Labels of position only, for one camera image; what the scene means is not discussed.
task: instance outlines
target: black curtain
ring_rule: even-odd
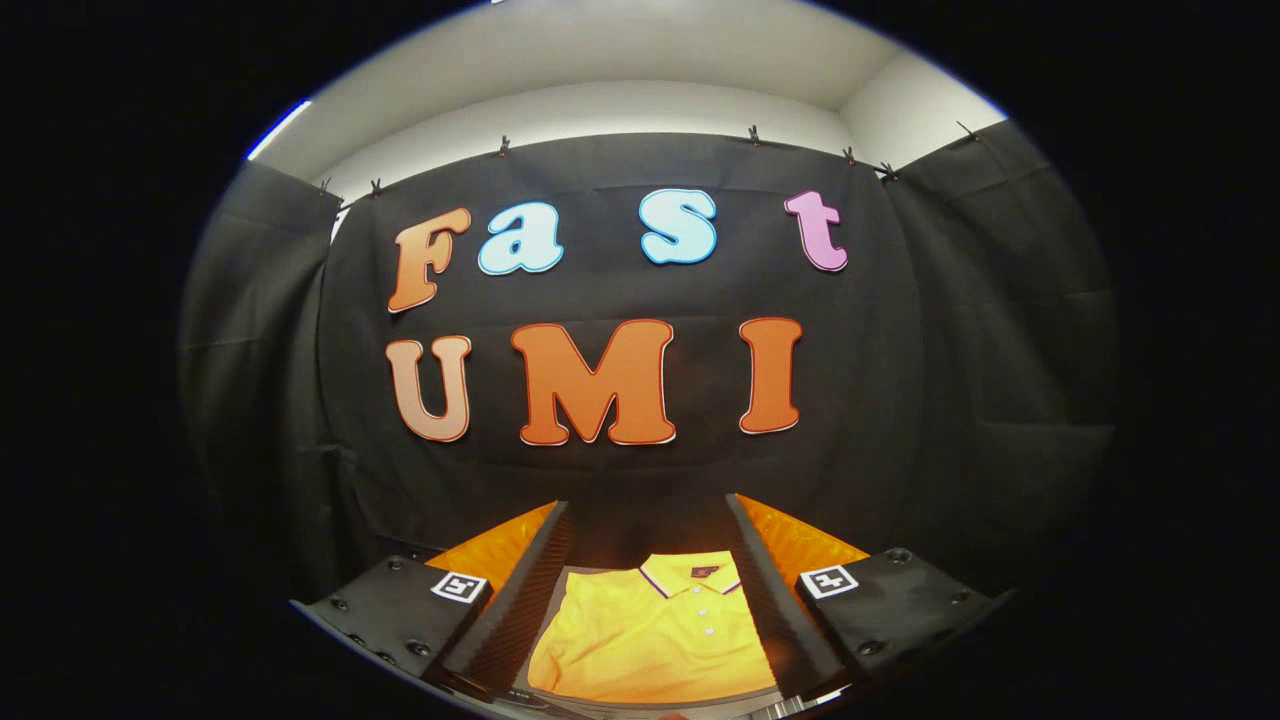
[[[1004,589],[1091,487],[1116,343],[1106,268],[1070,192],[1012,123],[979,136],[897,179],[712,136],[544,142],[361,199],[332,247],[335,200],[251,164],[202,242],[183,340],[192,436],[229,521],[279,548],[294,569],[288,592],[310,598],[372,562],[374,537],[447,547],[567,500],[595,538],[584,564],[626,565],[654,533],[678,532],[671,518],[696,523],[685,498],[741,492],[867,551],[909,546]],[[707,260],[654,266],[640,251],[639,200],[663,187],[714,199]],[[838,273],[808,263],[782,210],[806,190],[841,214],[832,240],[850,261]],[[488,219],[526,201],[557,208],[563,259],[543,274],[485,275],[475,256]],[[436,297],[392,315],[396,233],[457,206],[472,228],[433,278]],[[737,327],[758,316],[804,327],[800,423],[746,436]],[[676,332],[664,370],[676,441],[525,446],[512,331],[563,324],[594,366],[636,318]],[[472,416],[462,439],[431,443],[401,420],[383,350],[444,334],[472,341]],[[421,382],[440,413],[430,352]]]
[[[316,318],[339,199],[246,163],[192,261],[179,336],[188,437],[234,562],[269,593],[358,574],[330,465]]]

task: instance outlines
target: orange letter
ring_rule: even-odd
[[[453,236],[445,231],[466,232],[471,227],[471,213],[466,208],[451,210],[430,220],[404,228],[396,236],[401,246],[399,265],[396,270],[396,292],[387,301],[392,313],[417,307],[435,297],[435,283],[426,279],[426,268],[443,273],[449,266]]]
[[[467,375],[462,359],[470,352],[471,341],[461,336],[442,337],[431,343],[431,355],[440,360],[440,374],[444,378],[444,415],[436,418],[422,405],[422,386],[417,382],[422,343],[397,340],[387,346],[396,405],[408,429],[436,442],[453,442],[467,432],[471,407],[467,405]]]
[[[511,333],[529,378],[529,424],[520,439],[527,445],[568,442],[568,428],[556,421],[558,400],[579,437],[595,442],[616,397],[618,419],[609,439],[618,445],[671,442],[676,425],[667,421],[662,359],[675,334],[662,320],[627,320],[613,332],[593,372],[559,325],[526,325]]]
[[[800,411],[791,405],[791,348],[804,331],[786,318],[758,318],[737,328],[751,346],[751,404],[737,421],[744,433],[758,436],[795,427]]]

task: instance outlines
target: clip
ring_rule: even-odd
[[[966,133],[969,133],[969,137],[970,137],[970,138],[972,138],[972,140],[973,140],[974,142],[982,142],[982,138],[980,138],[980,137],[978,137],[978,133],[973,132],[973,131],[972,131],[972,129],[969,129],[969,128],[965,128],[965,127],[964,127],[964,123],[961,123],[960,120],[956,120],[956,124],[957,124],[957,126],[960,126],[960,127],[963,127],[963,128],[964,128],[964,131],[965,131]]]

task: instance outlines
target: white ceiling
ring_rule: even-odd
[[[593,81],[721,85],[838,111],[900,51],[795,0],[484,3],[338,78],[256,159],[311,178],[440,113]]]

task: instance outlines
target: white wall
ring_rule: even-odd
[[[977,132],[1006,119],[991,101],[909,50],[872,76],[840,115],[854,138],[854,158],[895,168],[964,137],[957,120]]]
[[[353,202],[370,191],[456,160],[497,152],[502,136],[521,145],[586,135],[692,132],[760,138],[836,156],[855,145],[836,113],[730,87],[687,82],[618,81],[566,85],[476,102],[370,145],[315,178]],[[338,229],[334,225],[334,234]]]

